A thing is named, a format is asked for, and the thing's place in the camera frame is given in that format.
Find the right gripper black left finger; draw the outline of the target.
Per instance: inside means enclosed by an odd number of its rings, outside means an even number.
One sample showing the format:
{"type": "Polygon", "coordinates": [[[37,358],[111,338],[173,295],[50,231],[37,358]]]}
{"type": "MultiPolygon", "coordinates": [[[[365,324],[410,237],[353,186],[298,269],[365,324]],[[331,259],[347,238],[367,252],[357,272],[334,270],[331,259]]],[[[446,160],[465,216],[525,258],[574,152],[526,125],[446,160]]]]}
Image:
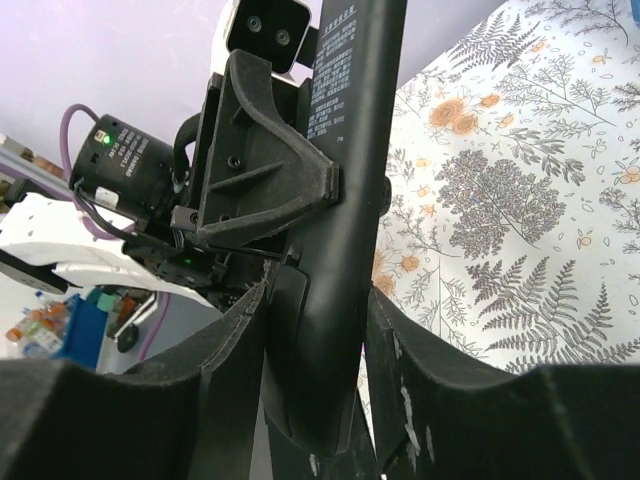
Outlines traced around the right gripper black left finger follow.
{"type": "Polygon", "coordinates": [[[120,375],[63,360],[1,364],[5,479],[246,479],[266,326],[267,261],[240,299],[120,375]]]}

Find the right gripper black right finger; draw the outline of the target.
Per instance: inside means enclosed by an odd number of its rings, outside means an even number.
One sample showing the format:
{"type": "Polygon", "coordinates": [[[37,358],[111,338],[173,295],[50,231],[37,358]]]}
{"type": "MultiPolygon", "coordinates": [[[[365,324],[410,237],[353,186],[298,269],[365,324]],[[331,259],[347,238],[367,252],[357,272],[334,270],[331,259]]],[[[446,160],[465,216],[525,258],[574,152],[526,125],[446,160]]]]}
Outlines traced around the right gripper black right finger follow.
{"type": "Polygon", "coordinates": [[[635,479],[639,370],[545,365],[513,375],[368,298],[375,447],[390,479],[635,479]]]}

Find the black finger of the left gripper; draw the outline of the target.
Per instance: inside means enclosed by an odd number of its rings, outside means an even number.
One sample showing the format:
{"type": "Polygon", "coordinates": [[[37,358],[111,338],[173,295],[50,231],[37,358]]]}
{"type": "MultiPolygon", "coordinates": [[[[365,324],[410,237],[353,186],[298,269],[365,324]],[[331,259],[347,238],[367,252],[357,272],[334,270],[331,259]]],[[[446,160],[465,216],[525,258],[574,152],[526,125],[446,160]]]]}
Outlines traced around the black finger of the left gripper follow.
{"type": "Polygon", "coordinates": [[[242,50],[227,61],[195,235],[240,248],[272,237],[339,197],[339,166],[301,133],[310,84],[272,75],[242,50]]]}

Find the black tv remote control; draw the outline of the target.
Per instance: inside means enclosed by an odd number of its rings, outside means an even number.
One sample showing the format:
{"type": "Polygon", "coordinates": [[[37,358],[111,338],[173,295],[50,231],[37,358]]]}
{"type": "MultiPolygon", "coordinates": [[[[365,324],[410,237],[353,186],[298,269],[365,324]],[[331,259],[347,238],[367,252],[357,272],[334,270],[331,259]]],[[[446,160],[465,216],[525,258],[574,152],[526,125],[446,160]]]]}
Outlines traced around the black tv remote control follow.
{"type": "Polygon", "coordinates": [[[326,1],[308,140],[339,167],[339,197],[296,225],[270,291],[262,400],[297,447],[350,442],[406,5],[326,1]]]}

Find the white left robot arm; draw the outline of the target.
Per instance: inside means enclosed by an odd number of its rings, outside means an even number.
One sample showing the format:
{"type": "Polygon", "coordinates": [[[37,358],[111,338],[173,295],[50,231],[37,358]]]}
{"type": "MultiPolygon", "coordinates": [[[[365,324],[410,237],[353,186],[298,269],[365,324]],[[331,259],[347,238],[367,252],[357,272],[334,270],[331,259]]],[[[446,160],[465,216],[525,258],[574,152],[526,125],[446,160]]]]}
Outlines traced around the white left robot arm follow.
{"type": "Polygon", "coordinates": [[[173,144],[102,117],[67,197],[12,196],[2,266],[55,293],[127,285],[230,307],[287,231],[337,199],[338,165],[297,128],[309,91],[236,50],[173,144]]]}

